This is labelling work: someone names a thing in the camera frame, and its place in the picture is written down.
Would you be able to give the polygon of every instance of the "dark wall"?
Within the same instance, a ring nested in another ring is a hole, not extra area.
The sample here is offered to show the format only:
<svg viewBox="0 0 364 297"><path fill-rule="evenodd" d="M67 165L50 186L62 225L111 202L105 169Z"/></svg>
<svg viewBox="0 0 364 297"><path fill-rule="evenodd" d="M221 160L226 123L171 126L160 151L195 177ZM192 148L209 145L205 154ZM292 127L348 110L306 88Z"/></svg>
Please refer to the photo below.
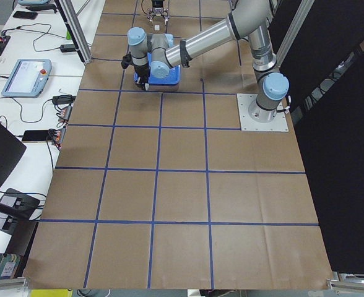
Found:
<svg viewBox="0 0 364 297"><path fill-rule="evenodd" d="M283 0L270 26L275 52L300 0ZM364 40L364 0L316 0L281 72L290 80L294 110Z"/></svg>
<svg viewBox="0 0 364 297"><path fill-rule="evenodd" d="M295 130L331 267L364 273L364 54Z"/></svg>

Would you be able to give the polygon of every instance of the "metal bracket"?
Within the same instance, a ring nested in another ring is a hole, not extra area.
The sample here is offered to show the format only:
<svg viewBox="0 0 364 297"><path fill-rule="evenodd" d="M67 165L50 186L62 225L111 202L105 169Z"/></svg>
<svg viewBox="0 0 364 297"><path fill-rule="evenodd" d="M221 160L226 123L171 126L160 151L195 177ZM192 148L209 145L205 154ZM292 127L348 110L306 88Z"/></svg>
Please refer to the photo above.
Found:
<svg viewBox="0 0 364 297"><path fill-rule="evenodd" d="M284 113L277 113L269 123L259 123L248 113L248 107L256 99L257 94L237 94L238 113L240 114L241 131L253 132L288 132L287 119Z"/></svg>

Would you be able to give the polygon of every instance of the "black monitor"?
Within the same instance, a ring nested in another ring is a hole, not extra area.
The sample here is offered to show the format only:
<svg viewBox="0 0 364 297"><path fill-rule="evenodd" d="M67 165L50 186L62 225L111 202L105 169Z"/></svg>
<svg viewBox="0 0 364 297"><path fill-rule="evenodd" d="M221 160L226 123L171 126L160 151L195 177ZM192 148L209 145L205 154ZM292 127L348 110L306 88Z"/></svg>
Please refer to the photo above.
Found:
<svg viewBox="0 0 364 297"><path fill-rule="evenodd" d="M0 124L0 187L18 164L25 150L26 146ZM28 219L39 203L38 199L8 189L0 200L0 212L14 218Z"/></svg>

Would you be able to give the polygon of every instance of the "white table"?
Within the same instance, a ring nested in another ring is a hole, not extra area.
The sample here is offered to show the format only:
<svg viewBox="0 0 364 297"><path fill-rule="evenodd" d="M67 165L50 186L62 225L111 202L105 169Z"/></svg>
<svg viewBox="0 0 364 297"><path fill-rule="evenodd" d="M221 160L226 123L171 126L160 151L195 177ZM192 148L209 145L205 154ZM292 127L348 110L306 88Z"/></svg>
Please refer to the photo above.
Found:
<svg viewBox="0 0 364 297"><path fill-rule="evenodd" d="M72 2L75 10L78 11L85 0L73 0ZM91 0L79 15L79 21L84 31L84 35L87 42L90 44L94 40L104 3L105 0ZM27 11L24 7L17 5L14 12L21 10ZM51 24L50 33L66 37L66 27L61 18L61 14L59 12L55 14L53 11L40 11L38 12L38 17L35 20L15 19L10 17L6 22L4 29L16 28L21 25L31 25L35 23ZM46 32L49 26L35 25L23 28ZM7 35L10 35L11 39L2 56L0 56L0 74L10 74L18 59L50 59L54 66L50 75L79 77L83 75L84 64L80 61L76 52L62 53L59 49L35 52L32 42L34 39L38 38L41 33L14 30L8 31ZM35 43L35 46L37 47L37 50L47 50L57 48L62 44L68 43L72 43L72 41L51 35L45 35Z"/></svg>
<svg viewBox="0 0 364 297"><path fill-rule="evenodd" d="M72 0L72 2L75 10L78 11L85 0ZM105 0L91 0L79 15L79 21L88 43L93 42L104 3ZM14 12L17 10L25 9L17 5ZM4 29L34 23L51 24L52 28L50 33L66 36L66 27L59 12L54 14L53 11L41 11L35 20L23 20L10 17ZM36 25L26 28L45 32L48 26ZM39 37L40 33L15 30L7 34L11 36L11 40L0 57L0 75L10 75L16 61L23 58L50 59L53 66L49 81L47 81L43 93L38 98L16 98L23 106L22 116L24 120L35 121L39 119L42 104L55 95L61 95L62 93L76 95L84 72L84 64L80 61L76 52L66 54L61 53L60 50L35 52L32 41ZM37 42L36 46L38 50L42 50L55 48L66 43L72 43L72 41L46 35ZM0 78L0 97L5 83L6 79ZM43 119L38 123L28 124L20 120L20 106L10 98L4 98L0 99L0 116L4 115L7 118L7 128L14 135L22 135L25 130L55 128L58 123L58 117L56 116L53 104L48 102L45 106ZM44 143L26 144L26 146L27 150L23 157L2 185L0 191L6 191L11 187L20 192L47 194L53 175L48 148ZM55 164L58 158L58 150L53 146L50 149ZM32 196L41 200L43 199L41 196ZM36 210L32 218L37 217L40 211ZM0 231L0 253L6 250L10 238L10 235Z"/></svg>

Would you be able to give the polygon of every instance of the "yellow object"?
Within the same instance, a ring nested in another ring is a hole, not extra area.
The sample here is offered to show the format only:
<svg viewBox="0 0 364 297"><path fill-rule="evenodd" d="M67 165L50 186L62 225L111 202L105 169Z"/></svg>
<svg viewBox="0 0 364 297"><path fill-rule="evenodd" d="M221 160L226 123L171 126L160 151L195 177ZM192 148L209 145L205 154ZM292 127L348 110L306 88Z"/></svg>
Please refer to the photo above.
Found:
<svg viewBox="0 0 364 297"><path fill-rule="evenodd" d="M71 297L68 290L32 290L30 297Z"/></svg>

